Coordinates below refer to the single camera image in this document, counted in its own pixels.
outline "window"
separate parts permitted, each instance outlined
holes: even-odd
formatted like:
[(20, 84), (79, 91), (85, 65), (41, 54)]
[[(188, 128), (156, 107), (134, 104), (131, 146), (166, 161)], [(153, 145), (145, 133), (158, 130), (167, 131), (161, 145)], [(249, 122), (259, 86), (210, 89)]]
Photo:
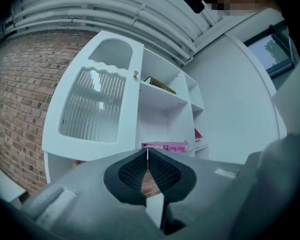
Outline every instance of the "window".
[(285, 21), (270, 25), (267, 30), (244, 44), (258, 58), (274, 83), (275, 78), (294, 68), (290, 54), (289, 32)]

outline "tree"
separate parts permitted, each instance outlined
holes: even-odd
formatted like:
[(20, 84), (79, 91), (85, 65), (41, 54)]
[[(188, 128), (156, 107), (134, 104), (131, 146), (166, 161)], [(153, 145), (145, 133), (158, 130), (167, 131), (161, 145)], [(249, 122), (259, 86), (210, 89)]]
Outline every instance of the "tree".
[(274, 63), (272, 66), (287, 59), (286, 53), (281, 49), (281, 47), (273, 39), (268, 41), (268, 43), (265, 45), (265, 49), (275, 59), (276, 63)]

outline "book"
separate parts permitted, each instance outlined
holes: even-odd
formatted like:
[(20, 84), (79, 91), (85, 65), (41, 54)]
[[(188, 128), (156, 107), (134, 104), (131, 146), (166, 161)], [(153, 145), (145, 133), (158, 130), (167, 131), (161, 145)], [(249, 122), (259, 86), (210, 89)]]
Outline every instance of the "book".
[(198, 130), (196, 128), (194, 128), (194, 138), (195, 138), (195, 141), (198, 142), (200, 141), (200, 139), (202, 139), (202, 135), (200, 134), (200, 132), (198, 132)]
[(174, 90), (172, 90), (171, 88), (169, 88), (168, 86), (166, 86), (164, 83), (158, 81), (157, 79), (153, 78), (152, 76), (149, 76), (144, 82), (159, 87), (161, 89), (164, 89), (172, 94), (177, 94)]
[(163, 149), (170, 152), (185, 153), (187, 152), (187, 142), (150, 142), (142, 143), (141, 148)]

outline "ceiling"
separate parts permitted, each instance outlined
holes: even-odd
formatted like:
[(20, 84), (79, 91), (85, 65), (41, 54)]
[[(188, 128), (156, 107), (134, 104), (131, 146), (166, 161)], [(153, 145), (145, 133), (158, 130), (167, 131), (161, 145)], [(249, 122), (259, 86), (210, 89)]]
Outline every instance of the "ceiling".
[(195, 14), (183, 0), (15, 0), (3, 28), (5, 35), (64, 28), (109, 30), (182, 66), (223, 22), (215, 11)]

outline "white cabinet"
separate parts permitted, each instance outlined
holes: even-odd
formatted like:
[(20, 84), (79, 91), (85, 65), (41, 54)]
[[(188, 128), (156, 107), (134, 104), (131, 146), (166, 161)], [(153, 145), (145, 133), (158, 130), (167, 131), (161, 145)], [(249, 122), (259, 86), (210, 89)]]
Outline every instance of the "white cabinet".
[[(176, 94), (144, 82), (153, 77)], [(195, 130), (204, 137), (195, 142)], [(72, 160), (91, 161), (147, 142), (208, 144), (204, 104), (197, 83), (144, 45), (102, 31), (62, 76), (46, 115), (42, 149), (54, 181)]]

